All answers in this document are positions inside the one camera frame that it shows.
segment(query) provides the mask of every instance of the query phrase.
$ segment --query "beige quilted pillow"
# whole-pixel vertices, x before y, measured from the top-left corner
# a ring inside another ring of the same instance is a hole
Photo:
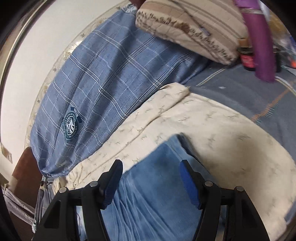
[[[237,39],[247,36],[232,0],[146,0],[136,25],[222,64],[236,60]]]

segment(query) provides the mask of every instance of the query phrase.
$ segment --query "embroidered logo patch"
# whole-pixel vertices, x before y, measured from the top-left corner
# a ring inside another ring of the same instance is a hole
[[[70,108],[63,119],[63,130],[65,135],[65,142],[70,142],[73,137],[76,136],[78,131],[78,123],[81,122],[81,118],[74,107]]]

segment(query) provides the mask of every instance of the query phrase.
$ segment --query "purple bottle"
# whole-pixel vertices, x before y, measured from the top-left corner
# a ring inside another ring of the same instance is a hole
[[[255,75],[260,80],[275,82],[275,57],[271,32],[258,0],[234,0],[249,31],[254,51]]]

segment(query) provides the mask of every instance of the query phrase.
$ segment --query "blue quilt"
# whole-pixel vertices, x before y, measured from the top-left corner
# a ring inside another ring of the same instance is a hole
[[[208,60],[135,27],[130,5],[90,33],[47,90],[31,131],[43,175],[68,174],[163,85],[185,84]]]

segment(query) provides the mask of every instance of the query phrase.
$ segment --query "black clamp jaw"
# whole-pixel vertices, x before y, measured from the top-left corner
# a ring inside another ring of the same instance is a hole
[[[264,224],[243,187],[231,190],[205,181],[186,160],[180,163],[180,174],[191,203],[202,210],[193,241],[215,240],[221,205],[227,205],[223,241],[269,241]]]
[[[33,241],[79,241],[76,206],[82,206],[88,241],[110,241],[101,210],[111,204],[122,176],[123,165],[115,160],[110,171],[84,188],[63,187],[47,208]],[[214,241],[221,205],[227,205],[223,241],[269,241],[262,220],[243,189],[220,188],[193,171],[188,161],[180,163],[180,174],[191,203],[202,216],[193,241]]]
[[[82,206],[88,241],[110,241],[101,209],[111,204],[122,171],[122,162],[115,160],[98,181],[71,191],[62,187],[40,221],[33,241],[79,241],[76,206]]]

